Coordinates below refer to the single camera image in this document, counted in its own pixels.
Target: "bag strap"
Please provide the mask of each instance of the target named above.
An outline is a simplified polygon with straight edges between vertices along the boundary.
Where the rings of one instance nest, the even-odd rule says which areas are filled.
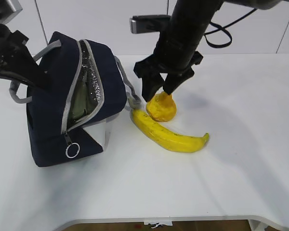
[[[134,86],[131,84],[131,82],[127,78],[127,75],[126,75],[126,73],[125,73],[125,71],[123,69],[123,66],[122,66],[122,64],[120,62],[120,59],[115,56],[115,60],[116,60],[117,66],[118,66],[118,68],[119,68],[119,70],[121,72],[121,75],[122,75],[122,78],[123,78],[123,83],[131,89],[131,95],[130,95],[129,92],[126,92],[130,107],[133,108],[133,109],[140,108],[141,107],[141,99],[136,94]]]
[[[61,42],[60,40],[57,40],[55,42],[52,42],[51,44],[49,44],[47,47],[45,47],[43,50],[41,50],[37,55],[35,55],[33,57],[34,61],[36,62],[37,60],[39,60],[41,57],[43,57],[44,55],[46,55],[48,52],[50,52],[51,50],[55,49],[55,48],[59,48],[61,47]],[[10,83],[10,88],[9,88],[9,93],[11,95],[11,98],[16,102],[16,103],[30,103],[32,101],[32,96],[27,97],[27,98],[22,98],[20,99],[17,96],[17,91],[19,89],[19,85],[20,83],[17,81],[11,81]]]

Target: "yellow banana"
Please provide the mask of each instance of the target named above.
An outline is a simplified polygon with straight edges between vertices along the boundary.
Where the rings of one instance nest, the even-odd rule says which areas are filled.
[[[184,136],[174,133],[154,121],[146,112],[132,109],[131,118],[134,124],[150,139],[163,148],[181,153],[193,153],[202,149],[209,140],[209,134],[203,137]]]

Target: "floor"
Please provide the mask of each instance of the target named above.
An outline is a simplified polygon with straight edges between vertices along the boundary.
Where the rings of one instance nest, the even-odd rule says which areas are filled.
[[[163,231],[250,231],[247,220],[221,221],[180,221],[173,226],[164,226],[158,229]],[[110,223],[110,224],[78,224],[64,231],[148,231],[149,225],[143,223]],[[266,231],[277,231],[268,227]]]

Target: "zipper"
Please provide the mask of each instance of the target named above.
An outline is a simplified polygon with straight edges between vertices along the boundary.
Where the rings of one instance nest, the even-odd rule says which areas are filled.
[[[66,140],[66,144],[67,144],[67,147],[66,147],[66,156],[67,156],[67,158],[73,159],[73,158],[75,158],[76,156],[78,156],[79,151],[80,151],[80,145],[79,145],[78,143],[73,143],[72,140],[71,140],[71,138],[70,138],[70,136],[68,135],[67,132],[65,132],[65,134],[64,134],[64,139]],[[72,145],[76,145],[76,146],[77,146],[77,151],[76,151],[76,154],[75,154],[75,155],[72,155],[72,156],[71,156],[71,155],[69,155],[68,150],[69,150],[69,148],[70,148]]]
[[[87,40],[82,39],[81,41],[84,42],[84,44],[86,45],[86,49],[89,53],[89,58],[90,58],[91,62],[88,65],[90,65],[90,68],[95,73],[95,77],[96,77],[96,80],[98,82],[99,89],[100,89],[100,101],[99,101],[98,105],[96,106],[96,108],[89,115],[86,115],[86,116],[84,116],[84,118],[79,119],[77,124],[73,125],[69,129],[67,129],[67,122],[68,122],[68,115],[69,115],[69,111],[70,111],[70,107],[71,107],[71,101],[72,101],[73,93],[74,93],[74,90],[75,90],[75,87],[77,84],[77,80],[79,78],[79,74],[80,74],[80,70],[81,70],[81,66],[82,66],[82,59],[83,59],[80,42],[77,41],[77,45],[78,45],[78,49],[79,49],[79,63],[78,63],[78,67],[77,67],[73,82],[71,84],[69,93],[68,93],[67,98],[66,98],[66,104],[65,104],[64,111],[63,111],[62,125],[61,125],[61,134],[65,135],[65,140],[66,140],[66,144],[67,144],[66,153],[67,153],[67,151],[71,145],[75,144],[79,147],[79,145],[77,143],[72,142],[72,140],[69,137],[67,132],[72,130],[72,129],[75,129],[75,128],[85,124],[89,120],[91,120],[100,111],[100,109],[102,108],[104,101],[105,101],[104,89],[103,89],[102,81],[101,81],[101,78],[100,78],[100,75],[99,75],[99,72],[97,69],[95,59],[94,59],[93,52],[92,52],[91,47],[90,47]]]

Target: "white table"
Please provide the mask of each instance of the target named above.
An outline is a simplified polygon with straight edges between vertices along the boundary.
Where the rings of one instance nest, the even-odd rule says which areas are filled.
[[[143,56],[121,56],[130,80]],[[0,230],[75,223],[255,219],[289,230],[289,54],[207,55],[174,94],[175,131],[211,134],[195,154],[164,150],[131,122],[107,124],[106,151],[38,168],[23,105],[0,80]]]

